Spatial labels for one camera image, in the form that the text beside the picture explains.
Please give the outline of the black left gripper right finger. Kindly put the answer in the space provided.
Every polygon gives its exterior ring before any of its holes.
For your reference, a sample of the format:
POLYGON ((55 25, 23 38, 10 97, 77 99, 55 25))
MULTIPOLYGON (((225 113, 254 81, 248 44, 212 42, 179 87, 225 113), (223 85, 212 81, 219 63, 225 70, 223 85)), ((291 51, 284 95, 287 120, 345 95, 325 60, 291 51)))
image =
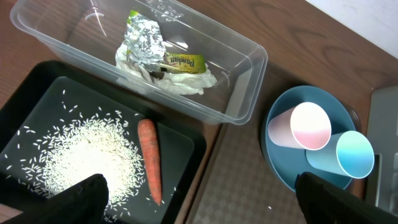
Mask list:
POLYGON ((308 224, 397 224, 395 215, 366 204, 311 172, 297 176, 295 194, 308 224))

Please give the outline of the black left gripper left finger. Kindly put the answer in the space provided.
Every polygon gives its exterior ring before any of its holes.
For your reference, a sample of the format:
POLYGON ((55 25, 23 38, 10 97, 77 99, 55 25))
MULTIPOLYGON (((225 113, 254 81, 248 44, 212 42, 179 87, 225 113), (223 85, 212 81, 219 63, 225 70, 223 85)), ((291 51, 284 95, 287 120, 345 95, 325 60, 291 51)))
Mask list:
POLYGON ((8 220, 5 224, 99 224, 104 223, 108 204, 107 181, 94 174, 44 203, 8 220))

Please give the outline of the pile of rice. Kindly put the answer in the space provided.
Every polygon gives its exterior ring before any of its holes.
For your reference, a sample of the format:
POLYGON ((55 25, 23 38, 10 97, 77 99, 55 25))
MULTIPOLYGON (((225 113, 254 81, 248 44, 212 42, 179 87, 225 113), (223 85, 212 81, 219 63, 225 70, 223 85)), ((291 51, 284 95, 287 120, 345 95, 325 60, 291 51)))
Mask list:
POLYGON ((44 198, 101 174, 107 222, 160 223, 166 212, 150 194, 138 113, 91 90, 50 90, 1 153, 6 179, 44 198))

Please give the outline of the pink cup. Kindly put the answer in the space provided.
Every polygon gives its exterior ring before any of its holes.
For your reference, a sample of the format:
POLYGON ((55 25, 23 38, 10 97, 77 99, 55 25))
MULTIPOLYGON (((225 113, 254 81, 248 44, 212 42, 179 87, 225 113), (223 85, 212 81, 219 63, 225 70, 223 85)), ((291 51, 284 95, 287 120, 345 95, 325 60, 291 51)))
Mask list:
POLYGON ((272 118, 267 132, 278 146, 317 151, 331 138, 331 122, 319 105, 304 102, 272 118))

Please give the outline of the orange carrot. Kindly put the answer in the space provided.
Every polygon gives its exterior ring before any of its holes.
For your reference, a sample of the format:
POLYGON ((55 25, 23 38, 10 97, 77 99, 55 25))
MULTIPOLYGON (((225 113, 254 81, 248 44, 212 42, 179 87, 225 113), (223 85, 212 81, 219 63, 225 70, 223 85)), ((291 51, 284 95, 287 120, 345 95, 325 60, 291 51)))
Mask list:
POLYGON ((137 125, 137 133, 144 158, 150 194, 154 202, 160 205, 162 203, 162 178, 155 124, 150 119, 140 120, 137 125))

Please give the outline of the white tissue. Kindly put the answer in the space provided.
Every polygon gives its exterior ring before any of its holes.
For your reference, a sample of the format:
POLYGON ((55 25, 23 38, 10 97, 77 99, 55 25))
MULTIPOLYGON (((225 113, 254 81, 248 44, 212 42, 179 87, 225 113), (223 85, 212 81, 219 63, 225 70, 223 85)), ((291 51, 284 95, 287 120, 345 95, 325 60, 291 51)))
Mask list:
POLYGON ((115 61, 117 68, 128 72, 131 76, 139 77, 152 83, 150 73, 143 66, 128 60, 127 45, 124 42, 116 51, 115 61))
POLYGON ((162 79, 153 82, 169 92, 178 95, 204 94, 205 88, 211 88, 217 83, 215 76, 207 70, 205 73, 164 73, 162 79))

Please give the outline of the foil snack wrapper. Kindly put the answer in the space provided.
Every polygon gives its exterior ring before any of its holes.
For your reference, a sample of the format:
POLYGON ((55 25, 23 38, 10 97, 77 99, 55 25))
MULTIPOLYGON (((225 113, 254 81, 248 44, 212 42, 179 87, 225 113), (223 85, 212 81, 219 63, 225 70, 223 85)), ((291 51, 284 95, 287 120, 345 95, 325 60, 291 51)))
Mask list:
POLYGON ((128 60, 150 72, 197 74, 207 71, 202 54, 168 52, 159 24, 134 10, 127 18, 124 43, 128 60))

